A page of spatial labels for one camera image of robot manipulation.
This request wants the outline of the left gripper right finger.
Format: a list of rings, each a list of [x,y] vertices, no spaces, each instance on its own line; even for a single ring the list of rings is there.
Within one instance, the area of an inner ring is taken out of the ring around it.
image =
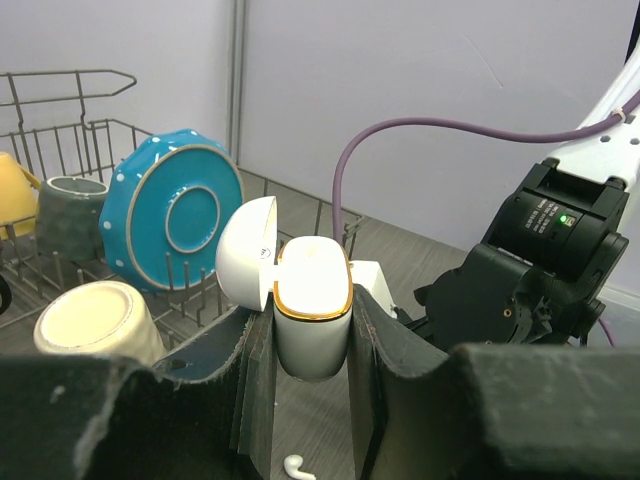
[[[463,344],[444,353],[356,288],[359,479],[635,479],[639,352]]]

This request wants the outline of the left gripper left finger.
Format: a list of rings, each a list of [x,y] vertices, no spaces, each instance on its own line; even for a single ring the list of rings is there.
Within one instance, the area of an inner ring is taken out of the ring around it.
[[[5,479],[265,479],[273,312],[238,307],[156,365],[108,355],[1,360]]]

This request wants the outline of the white earbud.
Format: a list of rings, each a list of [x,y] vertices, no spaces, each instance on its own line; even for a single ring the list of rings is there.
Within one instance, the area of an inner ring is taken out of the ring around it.
[[[291,454],[283,460],[283,468],[287,476],[294,480],[316,480],[315,474],[302,470],[304,459],[301,455]]]

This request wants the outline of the white charging case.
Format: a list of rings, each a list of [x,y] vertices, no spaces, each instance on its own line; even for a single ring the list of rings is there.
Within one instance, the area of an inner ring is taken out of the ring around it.
[[[216,276],[235,304],[263,312],[273,301],[279,361],[290,376],[321,382],[336,375],[346,353],[353,281],[343,247],[323,236],[277,246],[274,196],[233,213],[216,253]]]

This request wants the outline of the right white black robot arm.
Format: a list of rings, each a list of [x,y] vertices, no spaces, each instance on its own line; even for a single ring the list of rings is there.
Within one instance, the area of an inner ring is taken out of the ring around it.
[[[414,333],[443,351],[587,337],[628,246],[625,210],[638,199],[637,54],[589,117],[612,123],[536,163],[463,264],[415,291],[425,314],[410,324]]]

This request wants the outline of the cream white mug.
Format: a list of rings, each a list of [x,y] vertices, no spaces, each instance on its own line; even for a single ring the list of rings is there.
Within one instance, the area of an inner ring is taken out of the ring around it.
[[[119,281],[94,281],[53,300],[34,330],[48,354],[124,355],[152,366],[167,354],[142,294]]]

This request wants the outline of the blue plate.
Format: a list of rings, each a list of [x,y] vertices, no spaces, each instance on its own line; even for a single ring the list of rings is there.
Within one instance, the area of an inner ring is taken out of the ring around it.
[[[235,162],[187,128],[154,134],[116,167],[99,228],[106,263],[141,291],[182,290],[216,271],[216,251],[244,203]]]

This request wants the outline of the orange mug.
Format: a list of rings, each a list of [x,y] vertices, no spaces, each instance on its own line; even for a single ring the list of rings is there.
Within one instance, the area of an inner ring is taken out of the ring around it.
[[[0,276],[0,298],[0,314],[3,315],[11,306],[13,301],[11,287],[3,275]]]

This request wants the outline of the grey mug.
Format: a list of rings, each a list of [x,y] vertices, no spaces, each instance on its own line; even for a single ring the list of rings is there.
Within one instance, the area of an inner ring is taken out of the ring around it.
[[[104,246],[99,218],[109,188],[83,177],[56,176],[41,184],[35,217],[40,254],[62,260],[100,260]]]

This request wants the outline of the yellow mug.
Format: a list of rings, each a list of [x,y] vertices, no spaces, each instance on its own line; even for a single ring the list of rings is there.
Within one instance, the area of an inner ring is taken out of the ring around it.
[[[8,240],[8,226],[16,236],[31,234],[35,228],[36,193],[40,180],[24,169],[9,153],[1,153],[1,239]]]

